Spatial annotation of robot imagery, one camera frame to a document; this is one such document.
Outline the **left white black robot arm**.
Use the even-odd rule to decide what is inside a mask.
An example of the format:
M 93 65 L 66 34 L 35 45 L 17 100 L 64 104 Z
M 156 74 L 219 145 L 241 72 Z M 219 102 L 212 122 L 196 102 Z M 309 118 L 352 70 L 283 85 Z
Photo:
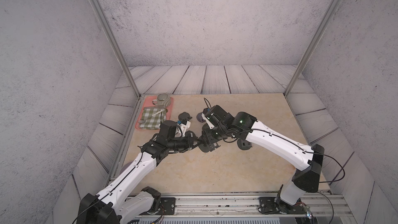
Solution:
M 171 151 L 183 153 L 194 148 L 195 134 L 188 120 L 166 120 L 141 147 L 132 163 L 96 195 L 87 194 L 80 202 L 75 224 L 127 224 L 145 212 L 156 213 L 161 193 L 146 187 L 129 199 L 134 188 L 154 170 Z

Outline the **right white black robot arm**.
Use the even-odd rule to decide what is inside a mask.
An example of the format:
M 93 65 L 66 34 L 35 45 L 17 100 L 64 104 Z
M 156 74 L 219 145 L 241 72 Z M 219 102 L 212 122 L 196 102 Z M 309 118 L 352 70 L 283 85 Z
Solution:
M 318 191 L 324 156 L 322 146 L 312 147 L 296 142 L 246 112 L 232 116 L 219 105 L 205 108 L 197 115 L 197 120 L 204 124 L 200 137 L 203 149 L 213 150 L 214 143 L 233 138 L 242 150 L 256 144 L 295 167 L 294 175 L 287 184 L 282 185 L 276 202 L 295 205 L 305 193 Z

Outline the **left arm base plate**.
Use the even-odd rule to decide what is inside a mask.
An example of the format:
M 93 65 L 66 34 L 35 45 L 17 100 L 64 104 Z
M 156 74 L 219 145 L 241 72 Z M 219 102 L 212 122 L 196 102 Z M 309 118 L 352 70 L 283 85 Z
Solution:
M 166 215 L 171 216 L 175 214 L 176 198 L 174 197 L 162 197 L 160 199 L 159 206 L 156 210 L 150 210 L 141 213 L 142 216 L 148 215 Z

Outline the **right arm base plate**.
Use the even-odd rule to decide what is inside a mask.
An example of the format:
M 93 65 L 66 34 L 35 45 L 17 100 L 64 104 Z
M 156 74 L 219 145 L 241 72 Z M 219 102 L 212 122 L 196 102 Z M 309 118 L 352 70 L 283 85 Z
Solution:
M 261 214 L 300 215 L 306 214 L 303 204 L 290 205 L 277 197 L 260 197 L 258 211 Z

